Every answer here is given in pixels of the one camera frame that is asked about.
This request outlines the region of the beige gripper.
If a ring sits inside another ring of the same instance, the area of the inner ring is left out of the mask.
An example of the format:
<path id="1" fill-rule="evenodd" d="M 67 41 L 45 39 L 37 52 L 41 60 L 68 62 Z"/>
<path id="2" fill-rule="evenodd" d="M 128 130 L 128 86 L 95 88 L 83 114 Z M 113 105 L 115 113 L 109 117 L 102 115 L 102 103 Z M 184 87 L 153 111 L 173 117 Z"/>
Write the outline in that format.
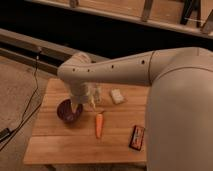
<path id="1" fill-rule="evenodd" d="M 88 103 L 95 110 L 96 104 L 94 98 L 90 99 L 90 85 L 88 83 L 73 83 L 70 85 L 71 110 L 76 113 L 79 104 Z"/>

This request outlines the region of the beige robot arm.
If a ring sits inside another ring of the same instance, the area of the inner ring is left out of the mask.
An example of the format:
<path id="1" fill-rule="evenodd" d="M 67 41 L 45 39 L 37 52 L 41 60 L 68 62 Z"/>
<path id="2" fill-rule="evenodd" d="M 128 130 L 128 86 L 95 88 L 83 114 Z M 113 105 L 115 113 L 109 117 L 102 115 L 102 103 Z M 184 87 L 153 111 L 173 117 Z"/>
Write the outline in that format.
<path id="1" fill-rule="evenodd" d="M 76 53 L 57 76 L 77 104 L 88 101 L 90 82 L 148 86 L 147 171 L 213 171 L 213 51 L 162 49 L 97 63 Z"/>

